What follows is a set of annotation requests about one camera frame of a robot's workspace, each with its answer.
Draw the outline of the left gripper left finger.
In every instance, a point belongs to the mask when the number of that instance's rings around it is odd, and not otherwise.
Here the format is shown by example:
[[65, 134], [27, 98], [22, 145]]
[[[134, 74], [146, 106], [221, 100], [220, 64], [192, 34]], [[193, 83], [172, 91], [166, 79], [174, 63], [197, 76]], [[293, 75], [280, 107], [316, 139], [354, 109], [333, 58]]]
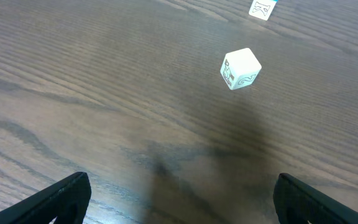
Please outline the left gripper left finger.
[[86, 172], [75, 172], [0, 211], [0, 224], [82, 223], [91, 198]]

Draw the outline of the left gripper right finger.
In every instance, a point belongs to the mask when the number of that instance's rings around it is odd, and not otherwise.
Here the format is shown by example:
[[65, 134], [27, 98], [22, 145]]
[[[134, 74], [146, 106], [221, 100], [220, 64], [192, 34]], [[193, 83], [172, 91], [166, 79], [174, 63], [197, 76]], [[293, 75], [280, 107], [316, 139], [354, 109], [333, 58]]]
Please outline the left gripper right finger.
[[287, 173], [278, 176], [273, 203], [280, 224], [358, 224], [358, 212]]

